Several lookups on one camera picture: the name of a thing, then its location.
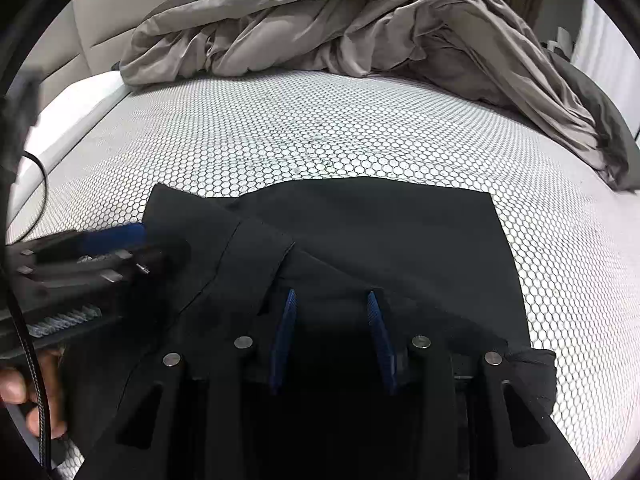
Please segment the gray blanket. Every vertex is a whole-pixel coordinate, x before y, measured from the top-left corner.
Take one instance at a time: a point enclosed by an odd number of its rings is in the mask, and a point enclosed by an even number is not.
[[[120,71],[140,85],[271,66],[397,72],[516,107],[619,187],[620,157],[502,0],[169,0],[135,30]]]

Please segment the silver screw head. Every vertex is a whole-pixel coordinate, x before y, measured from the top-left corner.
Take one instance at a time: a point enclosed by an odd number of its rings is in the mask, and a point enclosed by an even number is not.
[[[411,339],[411,344],[416,348],[429,348],[431,346],[431,339],[429,339],[425,335],[417,335],[413,339]]]
[[[176,352],[169,352],[162,358],[162,364],[164,366],[172,367],[177,365],[180,362],[180,359],[180,354],[177,354]]]
[[[498,352],[487,352],[484,354],[484,360],[492,366],[497,366],[502,362],[502,356]]]
[[[254,344],[254,340],[247,335],[241,335],[234,341],[234,346],[241,350],[249,348],[252,344]]]

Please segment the mattress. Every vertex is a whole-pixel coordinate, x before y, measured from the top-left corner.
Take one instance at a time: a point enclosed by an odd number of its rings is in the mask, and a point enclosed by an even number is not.
[[[139,89],[51,171],[34,235],[138,221],[156,182],[238,196],[359,175],[491,194],[531,344],[558,356],[553,419],[591,478],[612,478],[640,437],[640,196],[612,192],[516,114],[383,76],[275,71]]]

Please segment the finger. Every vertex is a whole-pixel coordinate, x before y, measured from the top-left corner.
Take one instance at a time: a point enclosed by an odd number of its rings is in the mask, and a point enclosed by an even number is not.
[[[47,392],[47,400],[49,401],[49,420],[51,426],[51,437],[57,438],[62,436],[66,431],[66,422],[63,411],[63,391],[58,376],[58,358],[60,353],[55,350],[47,350],[38,354],[38,362],[42,371],[42,380]],[[29,398],[33,402],[37,402],[37,396],[33,385],[29,388]],[[38,409],[31,410],[26,417],[27,428],[35,436],[40,434],[40,421]]]
[[[49,418],[51,421],[51,437],[58,438],[66,433],[66,422],[62,417],[62,406],[60,403],[49,403]],[[28,430],[35,436],[40,435],[40,412],[39,409],[33,408],[27,413],[26,423]]]
[[[62,385],[58,377],[59,355],[59,352],[55,350],[45,350],[38,354],[42,381],[44,382],[44,389],[47,392],[49,402],[58,399],[62,402]],[[33,383],[29,385],[29,400],[31,402],[38,402]]]
[[[9,404],[22,404],[27,401],[27,384],[18,370],[0,370],[0,397]]]

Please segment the beige headboard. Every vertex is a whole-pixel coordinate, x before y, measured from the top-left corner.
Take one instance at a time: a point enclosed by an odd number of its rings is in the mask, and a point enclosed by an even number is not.
[[[110,70],[133,29],[164,1],[72,0],[24,61],[44,72],[40,109],[71,83]]]

